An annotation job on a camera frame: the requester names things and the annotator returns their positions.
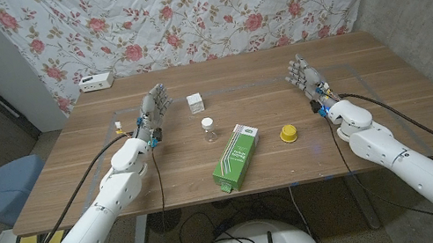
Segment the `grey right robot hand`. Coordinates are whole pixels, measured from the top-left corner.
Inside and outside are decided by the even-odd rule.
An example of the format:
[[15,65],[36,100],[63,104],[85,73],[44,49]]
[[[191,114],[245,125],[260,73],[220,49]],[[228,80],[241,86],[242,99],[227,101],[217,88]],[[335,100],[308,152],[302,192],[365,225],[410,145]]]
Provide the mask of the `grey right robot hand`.
[[295,60],[290,61],[288,67],[285,81],[296,86],[306,96],[314,113],[319,110],[328,112],[341,99],[332,92],[327,80],[301,55],[295,54]]

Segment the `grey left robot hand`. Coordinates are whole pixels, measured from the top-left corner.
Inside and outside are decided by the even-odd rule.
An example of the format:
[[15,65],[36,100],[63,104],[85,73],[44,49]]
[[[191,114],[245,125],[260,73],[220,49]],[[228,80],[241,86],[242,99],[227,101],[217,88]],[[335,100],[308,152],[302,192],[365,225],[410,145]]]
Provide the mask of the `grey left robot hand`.
[[140,123],[134,137],[149,142],[155,130],[162,127],[163,118],[172,99],[163,84],[157,84],[145,95],[140,107]]

